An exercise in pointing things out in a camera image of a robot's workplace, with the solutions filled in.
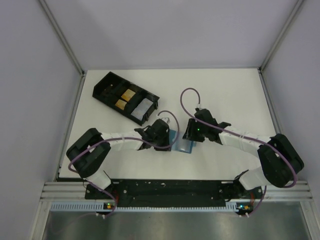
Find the black box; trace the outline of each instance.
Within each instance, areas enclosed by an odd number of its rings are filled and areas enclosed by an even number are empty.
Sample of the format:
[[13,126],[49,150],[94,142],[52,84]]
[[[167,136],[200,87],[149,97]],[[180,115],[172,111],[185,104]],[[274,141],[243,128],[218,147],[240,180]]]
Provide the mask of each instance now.
[[[94,86],[92,96],[140,126],[148,121],[149,116],[158,108],[159,100],[158,96],[111,71]],[[137,110],[141,106],[145,109],[141,112],[145,113],[137,116]]]

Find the black base panel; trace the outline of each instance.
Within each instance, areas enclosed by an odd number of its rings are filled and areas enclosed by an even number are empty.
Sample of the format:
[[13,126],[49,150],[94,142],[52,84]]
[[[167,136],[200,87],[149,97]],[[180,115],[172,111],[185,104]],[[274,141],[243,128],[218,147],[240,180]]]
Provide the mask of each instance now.
[[[155,180],[155,179],[112,179],[112,184],[106,188],[118,201],[118,207],[224,207],[226,200],[239,198],[226,195],[223,189],[226,185],[220,180]],[[247,191],[241,198],[251,199],[262,194],[257,187]],[[87,185],[85,194],[87,200],[111,199],[103,192]]]

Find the robotic arm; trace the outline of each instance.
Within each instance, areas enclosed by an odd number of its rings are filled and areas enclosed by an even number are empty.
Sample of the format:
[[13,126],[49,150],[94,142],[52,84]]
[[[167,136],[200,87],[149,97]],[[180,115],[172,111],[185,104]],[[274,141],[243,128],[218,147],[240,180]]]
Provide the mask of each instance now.
[[[153,125],[146,128],[136,128],[125,133],[100,133],[96,128],[86,131],[66,152],[72,161],[89,147],[102,142],[92,151],[81,156],[73,166],[82,179],[92,182],[101,189],[106,189],[111,180],[101,165],[110,152],[121,150],[144,150],[151,146],[149,142],[158,147],[169,145],[169,118],[157,119]],[[171,148],[155,148],[156,151],[170,151]]]
[[208,138],[211,142],[232,146],[250,153],[260,160],[261,167],[254,170],[247,170],[240,174],[235,180],[235,183],[240,182],[246,190],[266,185],[274,185],[278,188],[283,188],[290,180],[293,179],[293,174],[288,165],[285,164],[284,161],[280,159],[279,155],[270,147],[256,141],[245,139],[244,136],[263,141],[275,147],[286,157],[295,173],[300,172],[304,167],[304,163],[298,153],[295,151],[287,137],[283,134],[277,134],[275,136],[260,136],[238,130],[227,122],[221,122],[218,124],[216,119],[212,117],[211,113],[207,109],[196,108],[194,116],[206,123],[234,132],[240,137],[212,128],[190,118],[183,139],[203,142],[205,138]]

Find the gray wall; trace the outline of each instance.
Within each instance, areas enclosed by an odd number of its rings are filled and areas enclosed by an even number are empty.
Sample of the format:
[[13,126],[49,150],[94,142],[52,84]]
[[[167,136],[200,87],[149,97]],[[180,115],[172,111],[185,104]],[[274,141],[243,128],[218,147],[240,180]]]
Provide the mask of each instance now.
[[307,0],[265,76],[284,132],[304,160],[320,210],[320,1]]
[[261,65],[296,0],[47,0],[85,69]]
[[0,239],[28,238],[80,77],[35,0],[0,4]]

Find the black tray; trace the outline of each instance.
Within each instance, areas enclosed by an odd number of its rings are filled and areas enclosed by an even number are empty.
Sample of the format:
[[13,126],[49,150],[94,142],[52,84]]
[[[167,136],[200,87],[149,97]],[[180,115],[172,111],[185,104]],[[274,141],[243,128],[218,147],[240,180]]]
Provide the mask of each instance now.
[[[128,101],[122,98],[123,94],[127,90],[135,92],[135,94]],[[111,71],[94,86],[92,96],[140,126],[148,121],[149,116],[158,108],[159,100],[158,96],[114,74]],[[131,115],[131,113],[144,99],[150,100],[152,105],[145,112],[142,119],[138,119],[137,117]],[[126,102],[124,109],[116,106],[119,100]]]

